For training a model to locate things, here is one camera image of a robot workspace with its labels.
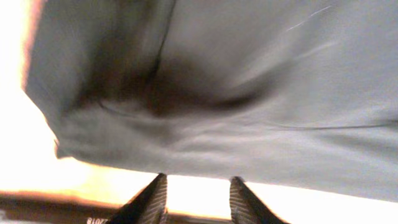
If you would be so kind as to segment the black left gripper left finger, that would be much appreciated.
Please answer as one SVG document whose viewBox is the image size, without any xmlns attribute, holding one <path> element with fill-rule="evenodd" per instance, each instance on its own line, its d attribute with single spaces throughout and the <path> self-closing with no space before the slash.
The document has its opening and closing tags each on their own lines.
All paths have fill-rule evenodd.
<svg viewBox="0 0 398 224">
<path fill-rule="evenodd" d="M 167 223 L 167 175 L 159 173 L 142 191 L 122 206 L 106 224 Z"/>
</svg>

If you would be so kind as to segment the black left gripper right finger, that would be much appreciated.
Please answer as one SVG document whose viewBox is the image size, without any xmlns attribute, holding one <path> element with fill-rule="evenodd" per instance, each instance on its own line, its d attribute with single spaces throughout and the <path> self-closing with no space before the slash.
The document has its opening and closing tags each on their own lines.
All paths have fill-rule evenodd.
<svg viewBox="0 0 398 224">
<path fill-rule="evenodd" d="M 288 224 L 263 204 L 238 176 L 230 179 L 229 207 L 234 224 Z"/>
</svg>

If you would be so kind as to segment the black t-shirt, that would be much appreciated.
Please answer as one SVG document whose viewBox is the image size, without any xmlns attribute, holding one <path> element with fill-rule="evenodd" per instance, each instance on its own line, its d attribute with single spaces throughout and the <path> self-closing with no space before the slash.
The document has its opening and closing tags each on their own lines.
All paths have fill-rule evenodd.
<svg viewBox="0 0 398 224">
<path fill-rule="evenodd" d="M 397 2 L 44 4 L 57 156 L 397 201 Z"/>
</svg>

